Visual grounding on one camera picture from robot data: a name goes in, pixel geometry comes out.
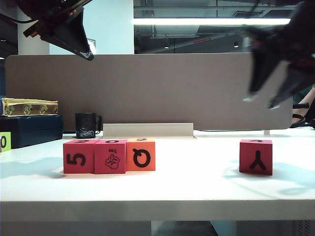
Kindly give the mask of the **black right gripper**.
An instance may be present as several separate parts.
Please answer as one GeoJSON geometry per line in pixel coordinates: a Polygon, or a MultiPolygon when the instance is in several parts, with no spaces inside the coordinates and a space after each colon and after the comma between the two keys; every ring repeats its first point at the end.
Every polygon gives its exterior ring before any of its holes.
{"type": "Polygon", "coordinates": [[[297,4],[290,21],[271,30],[245,26],[243,34],[252,40],[252,75],[244,101],[253,101],[281,60],[292,64],[270,100],[268,108],[280,104],[315,83],[315,2],[297,4]]]}

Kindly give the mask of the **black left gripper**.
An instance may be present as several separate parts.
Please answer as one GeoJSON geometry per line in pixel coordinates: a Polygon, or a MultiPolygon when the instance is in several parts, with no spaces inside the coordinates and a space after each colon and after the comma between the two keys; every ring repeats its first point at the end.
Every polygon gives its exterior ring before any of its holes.
{"type": "Polygon", "coordinates": [[[36,21],[23,32],[92,60],[92,51],[83,27],[84,6],[89,0],[17,0],[18,7],[36,21]]]}

